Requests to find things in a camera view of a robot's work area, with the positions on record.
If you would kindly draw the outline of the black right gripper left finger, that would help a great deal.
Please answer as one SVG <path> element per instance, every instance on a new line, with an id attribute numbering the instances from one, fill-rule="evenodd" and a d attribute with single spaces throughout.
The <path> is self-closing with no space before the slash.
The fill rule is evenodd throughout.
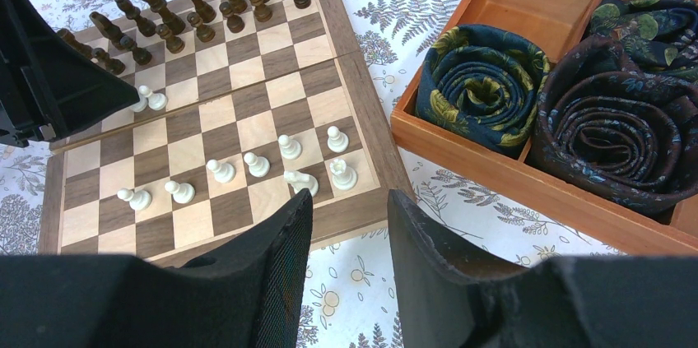
<path id="1" fill-rule="evenodd" d="M 313 230 L 302 190 L 181 267 L 130 254 L 4 256 L 4 347 L 293 347 Z"/>

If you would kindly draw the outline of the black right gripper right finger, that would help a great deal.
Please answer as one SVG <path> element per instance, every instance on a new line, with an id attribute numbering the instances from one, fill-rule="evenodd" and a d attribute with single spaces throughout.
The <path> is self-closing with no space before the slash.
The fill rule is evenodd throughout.
<path id="1" fill-rule="evenodd" d="M 389 243 L 406 347 L 694 347 L 694 256 L 562 256 L 523 267 L 397 189 Z"/>

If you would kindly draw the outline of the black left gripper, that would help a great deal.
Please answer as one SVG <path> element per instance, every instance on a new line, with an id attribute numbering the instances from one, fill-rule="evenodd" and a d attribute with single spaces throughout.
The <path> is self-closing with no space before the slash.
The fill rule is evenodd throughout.
<path id="1" fill-rule="evenodd" d="M 1 143 L 26 148 L 82 132 L 139 100 L 67 44 L 29 0 L 1 0 Z"/>

